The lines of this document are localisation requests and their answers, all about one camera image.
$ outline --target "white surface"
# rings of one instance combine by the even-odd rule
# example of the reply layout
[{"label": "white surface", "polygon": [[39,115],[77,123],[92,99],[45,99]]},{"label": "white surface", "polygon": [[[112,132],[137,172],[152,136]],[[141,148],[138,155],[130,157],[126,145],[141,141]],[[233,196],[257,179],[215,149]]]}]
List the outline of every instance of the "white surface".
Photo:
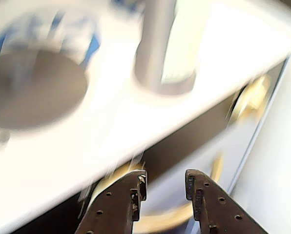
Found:
[{"label": "white surface", "polygon": [[268,233],[291,234],[291,60],[233,197]]},{"label": "white surface", "polygon": [[[7,2],[0,18],[10,20],[17,11],[45,5],[27,2]],[[72,5],[71,0],[56,2]],[[87,70],[91,81],[77,111],[36,131],[13,132],[0,153],[0,233],[102,177],[291,52],[287,21],[242,0],[225,2],[211,10],[194,90],[181,97],[156,96],[140,88],[131,77],[138,24],[101,17],[102,45]]]}]

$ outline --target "white wall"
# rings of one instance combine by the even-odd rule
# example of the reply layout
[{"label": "white wall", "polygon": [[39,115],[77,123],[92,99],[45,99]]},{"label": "white wall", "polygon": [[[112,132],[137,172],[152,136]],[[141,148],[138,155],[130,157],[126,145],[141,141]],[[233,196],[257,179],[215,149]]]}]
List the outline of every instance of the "white wall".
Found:
[{"label": "white wall", "polygon": [[291,61],[233,197],[270,234],[291,234]]}]

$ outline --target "white cabinet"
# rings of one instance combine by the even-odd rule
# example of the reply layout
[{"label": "white cabinet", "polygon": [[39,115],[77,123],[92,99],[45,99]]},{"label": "white cabinet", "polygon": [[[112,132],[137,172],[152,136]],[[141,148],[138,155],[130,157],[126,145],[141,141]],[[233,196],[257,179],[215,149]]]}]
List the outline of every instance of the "white cabinet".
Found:
[{"label": "white cabinet", "polygon": [[165,211],[188,202],[185,196],[185,171],[198,169],[210,174],[213,161],[219,155],[223,157],[223,170],[219,185],[227,191],[249,146],[256,126],[257,121],[251,118],[230,126],[151,182],[148,185],[147,199],[142,203],[142,214]]}]

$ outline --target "blue and white object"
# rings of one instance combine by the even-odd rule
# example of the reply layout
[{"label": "blue and white object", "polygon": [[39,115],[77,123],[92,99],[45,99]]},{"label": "blue and white object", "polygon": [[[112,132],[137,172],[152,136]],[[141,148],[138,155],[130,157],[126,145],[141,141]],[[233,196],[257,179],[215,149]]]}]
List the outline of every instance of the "blue and white object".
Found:
[{"label": "blue and white object", "polygon": [[23,48],[44,49],[86,67],[99,47],[97,21],[83,11],[42,9],[23,14],[0,30],[0,55]]}]

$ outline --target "gray disc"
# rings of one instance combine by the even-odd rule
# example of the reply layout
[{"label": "gray disc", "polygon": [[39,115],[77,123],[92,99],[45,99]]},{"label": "gray disc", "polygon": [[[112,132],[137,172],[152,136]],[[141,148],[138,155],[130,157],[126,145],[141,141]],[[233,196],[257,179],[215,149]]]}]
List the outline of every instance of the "gray disc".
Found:
[{"label": "gray disc", "polygon": [[51,124],[72,112],[87,91],[82,67],[48,51],[0,56],[0,128]]}]

